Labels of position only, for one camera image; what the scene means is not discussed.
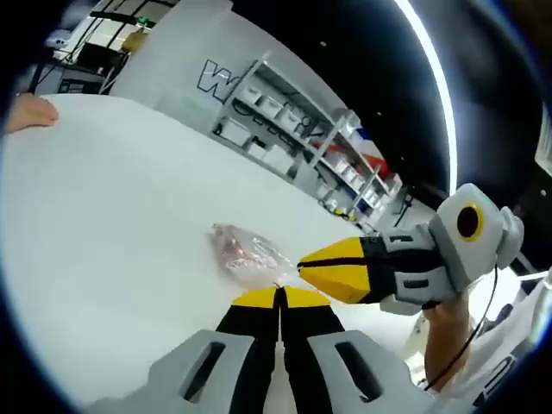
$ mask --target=plastic bag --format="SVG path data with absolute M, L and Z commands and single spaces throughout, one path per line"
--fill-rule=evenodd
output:
M 308 285 L 293 263 L 265 237 L 232 225 L 213 224 L 213 230 L 218 259 L 247 288 Z

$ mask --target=white table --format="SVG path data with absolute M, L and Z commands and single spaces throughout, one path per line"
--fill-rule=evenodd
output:
M 32 352 L 78 405 L 121 397 L 152 362 L 215 328 L 242 288 L 207 237 L 233 223 L 292 260 L 357 235 L 270 172 L 196 131 L 114 97 L 51 96 L 49 129 L 7 137 L 2 254 L 11 304 Z M 348 329 L 399 351 L 415 317 L 335 304 Z M 277 367 L 266 412 L 289 392 Z

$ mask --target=equipment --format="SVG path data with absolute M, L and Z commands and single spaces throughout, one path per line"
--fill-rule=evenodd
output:
M 380 303 L 414 315 L 461 292 L 516 257 L 524 226 L 475 185 L 463 185 L 428 224 L 352 237 L 305 256 L 302 279 L 349 304 Z
M 445 201 L 429 225 L 349 238 L 303 258 L 303 279 L 347 303 L 381 301 L 413 313 L 466 288 L 518 253 L 523 224 L 474 185 Z M 261 414 L 281 334 L 299 414 L 472 412 L 480 389 L 434 399 L 407 366 L 359 331 L 345 331 L 314 291 L 271 287 L 234 301 L 216 331 L 200 330 L 150 368 L 147 384 L 90 414 Z

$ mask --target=human hand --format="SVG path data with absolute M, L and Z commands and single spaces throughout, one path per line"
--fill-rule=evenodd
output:
M 24 93 L 16 97 L 11 107 L 6 132 L 11 134 L 33 126 L 50 127 L 59 117 L 58 111 L 46 99 Z
M 425 309 L 423 315 L 430 321 L 431 326 L 467 325 L 469 322 L 467 293 L 460 292 L 453 298 L 441 302 L 435 308 Z

